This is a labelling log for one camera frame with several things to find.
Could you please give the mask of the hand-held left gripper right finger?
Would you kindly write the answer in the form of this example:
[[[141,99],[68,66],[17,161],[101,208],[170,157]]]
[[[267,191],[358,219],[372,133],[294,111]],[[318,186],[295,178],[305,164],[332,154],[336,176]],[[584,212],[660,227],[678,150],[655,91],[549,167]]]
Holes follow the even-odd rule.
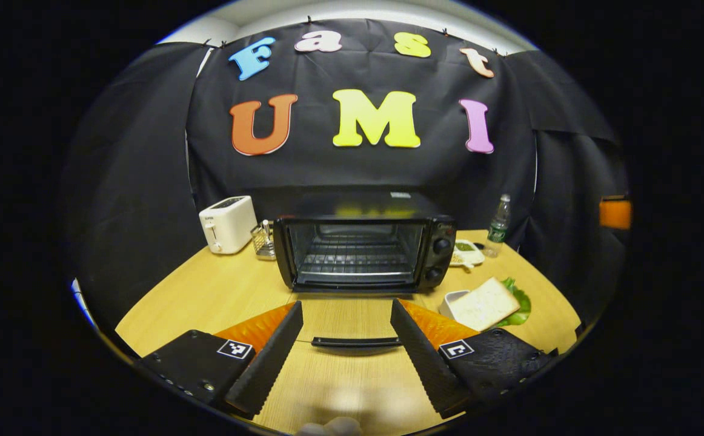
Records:
[[[443,315],[394,299],[390,323],[407,351],[433,409],[442,418],[491,409],[539,378],[558,356],[506,329],[452,333],[433,340],[427,324],[454,326]]]

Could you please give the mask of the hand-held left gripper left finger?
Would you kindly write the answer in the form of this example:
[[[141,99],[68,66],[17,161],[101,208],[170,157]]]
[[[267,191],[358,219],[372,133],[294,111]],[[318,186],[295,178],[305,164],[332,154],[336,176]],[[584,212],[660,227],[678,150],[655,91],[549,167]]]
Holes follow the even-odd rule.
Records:
[[[303,327],[300,302],[209,334],[189,329],[137,360],[137,370],[218,411],[261,413]]]

